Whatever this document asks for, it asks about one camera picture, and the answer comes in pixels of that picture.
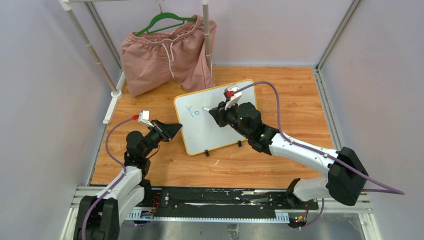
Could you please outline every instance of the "white wall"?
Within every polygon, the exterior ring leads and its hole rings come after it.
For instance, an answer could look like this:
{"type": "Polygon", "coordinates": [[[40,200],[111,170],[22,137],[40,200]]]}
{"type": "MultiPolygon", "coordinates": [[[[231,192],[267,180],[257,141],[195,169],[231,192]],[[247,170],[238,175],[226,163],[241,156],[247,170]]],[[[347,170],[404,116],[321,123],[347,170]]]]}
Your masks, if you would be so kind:
{"type": "Polygon", "coordinates": [[[423,13],[422,0],[362,1],[322,70],[344,145],[406,192],[371,194],[384,240],[424,234],[423,13]]]}
{"type": "MultiPolygon", "coordinates": [[[[86,10],[75,11],[117,77],[86,10]]],[[[0,239],[58,239],[110,90],[57,1],[4,1],[0,23],[0,239]]]]}
{"type": "MultiPolygon", "coordinates": [[[[159,0],[164,12],[202,15],[201,0],[159,0]]],[[[217,32],[217,65],[313,65],[318,63],[352,0],[211,0],[217,32]]],[[[96,2],[117,49],[157,15],[155,0],[96,2]]],[[[169,26],[166,20],[157,23],[169,26]]]]}

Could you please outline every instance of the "clothes hanger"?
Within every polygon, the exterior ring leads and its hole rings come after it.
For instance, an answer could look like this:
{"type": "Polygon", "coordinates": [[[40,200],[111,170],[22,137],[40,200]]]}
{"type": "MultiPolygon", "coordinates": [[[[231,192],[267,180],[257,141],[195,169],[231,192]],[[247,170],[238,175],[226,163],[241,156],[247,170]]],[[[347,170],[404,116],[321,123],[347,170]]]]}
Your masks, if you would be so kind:
{"type": "Polygon", "coordinates": [[[196,21],[197,17],[180,17],[177,16],[176,14],[172,13],[172,12],[162,12],[162,7],[161,4],[159,2],[157,2],[159,4],[159,8],[160,8],[160,13],[156,16],[153,17],[153,19],[150,21],[149,25],[144,28],[143,30],[137,32],[135,35],[138,37],[143,33],[148,33],[148,34],[152,34],[152,33],[156,33],[165,29],[170,29],[173,27],[177,27],[177,26],[181,26],[183,24],[186,23],[186,21],[196,21]],[[171,25],[171,26],[167,26],[167,27],[163,27],[157,30],[153,30],[153,31],[149,31],[157,22],[159,22],[162,19],[175,19],[175,20],[179,20],[182,21],[181,23],[175,24],[175,25],[171,25]]]}

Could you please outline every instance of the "clothing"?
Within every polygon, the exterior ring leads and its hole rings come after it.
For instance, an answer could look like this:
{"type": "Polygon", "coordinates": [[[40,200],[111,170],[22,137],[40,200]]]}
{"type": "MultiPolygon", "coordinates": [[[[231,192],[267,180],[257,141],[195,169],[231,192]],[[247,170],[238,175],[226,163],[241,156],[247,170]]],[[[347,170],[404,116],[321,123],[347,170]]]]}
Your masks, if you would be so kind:
{"type": "MultiPolygon", "coordinates": [[[[171,80],[186,91],[214,86],[205,57],[203,17],[187,21],[171,33],[132,32],[121,45],[122,69],[132,97],[171,80]]],[[[209,20],[210,46],[214,45],[217,24],[209,20]]]]}

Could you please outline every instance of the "white drawstring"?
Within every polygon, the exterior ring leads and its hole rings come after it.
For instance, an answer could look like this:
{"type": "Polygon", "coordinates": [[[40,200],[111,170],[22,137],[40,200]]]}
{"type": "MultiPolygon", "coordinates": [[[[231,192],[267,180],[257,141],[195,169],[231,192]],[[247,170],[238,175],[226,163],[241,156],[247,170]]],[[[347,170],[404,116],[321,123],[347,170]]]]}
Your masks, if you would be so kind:
{"type": "MultiPolygon", "coordinates": [[[[165,46],[165,44],[163,44],[162,43],[162,46],[165,48],[165,52],[166,52],[166,56],[168,56],[168,63],[169,63],[169,71],[171,72],[171,74],[172,74],[172,78],[174,78],[174,73],[172,72],[172,69],[171,69],[171,59],[170,59],[170,54],[168,53],[168,49],[167,49],[167,46],[165,46]]],[[[174,61],[174,54],[173,54],[173,52],[172,52],[172,42],[171,42],[171,46],[170,46],[170,51],[171,51],[171,56],[172,56],[172,61],[174,61]]]]}

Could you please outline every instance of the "black wire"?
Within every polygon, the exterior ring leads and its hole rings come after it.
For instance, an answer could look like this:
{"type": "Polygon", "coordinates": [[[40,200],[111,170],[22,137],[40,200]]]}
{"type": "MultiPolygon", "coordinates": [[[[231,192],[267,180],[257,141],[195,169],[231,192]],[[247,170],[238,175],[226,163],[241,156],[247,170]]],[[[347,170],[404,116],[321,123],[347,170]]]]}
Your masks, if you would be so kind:
{"type": "Polygon", "coordinates": [[[157,150],[151,155],[149,156],[147,159],[150,159],[151,157],[153,157],[155,154],[157,154],[159,152],[159,149],[161,148],[161,145],[157,145],[157,150]]]}

